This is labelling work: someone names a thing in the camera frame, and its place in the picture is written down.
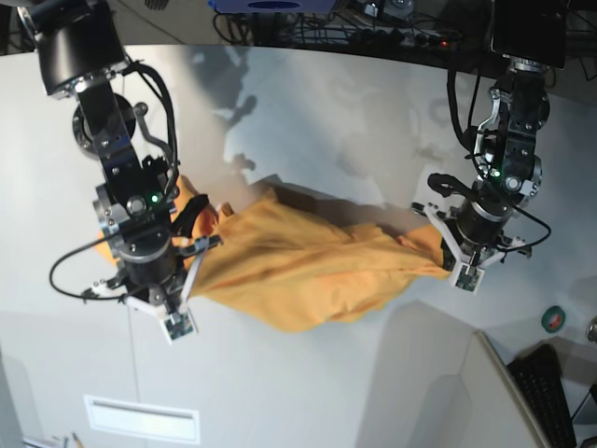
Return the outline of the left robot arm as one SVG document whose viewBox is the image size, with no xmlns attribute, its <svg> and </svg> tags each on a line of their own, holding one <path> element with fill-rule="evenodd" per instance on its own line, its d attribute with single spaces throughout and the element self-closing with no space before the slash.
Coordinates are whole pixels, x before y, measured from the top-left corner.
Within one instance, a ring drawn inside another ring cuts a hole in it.
<svg viewBox="0 0 597 448">
<path fill-rule="evenodd" d="M 546 73 L 562 69 L 567 8 L 562 1 L 494 1 L 491 50 L 508 60 L 489 90 L 492 111 L 477 127 L 455 132 L 477 178 L 468 187 L 456 177 L 431 174 L 431 190 L 462 205 L 437 218 L 451 261 L 479 267 L 509 252 L 530 256 L 533 244 L 504 235 L 504 227 L 537 194 L 542 182 L 536 137 L 548 120 Z"/>
</svg>

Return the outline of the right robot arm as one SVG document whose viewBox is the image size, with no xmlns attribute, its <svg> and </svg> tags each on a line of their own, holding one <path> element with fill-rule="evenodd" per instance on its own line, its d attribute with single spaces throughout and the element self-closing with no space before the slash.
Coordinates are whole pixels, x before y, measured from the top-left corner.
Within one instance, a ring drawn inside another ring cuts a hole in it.
<svg viewBox="0 0 597 448">
<path fill-rule="evenodd" d="M 186 254 L 174 245 L 178 142 L 172 98 L 159 73 L 123 48 L 105 1 L 39 1 L 17 9 L 34 42 L 45 91 L 73 97 L 73 134 L 102 168 L 96 213 L 103 240 L 118 264 L 112 287 L 168 312 L 180 309 Z M 151 79 L 167 126 L 166 140 L 151 135 L 143 107 L 116 94 L 111 81 L 137 74 Z"/>
</svg>

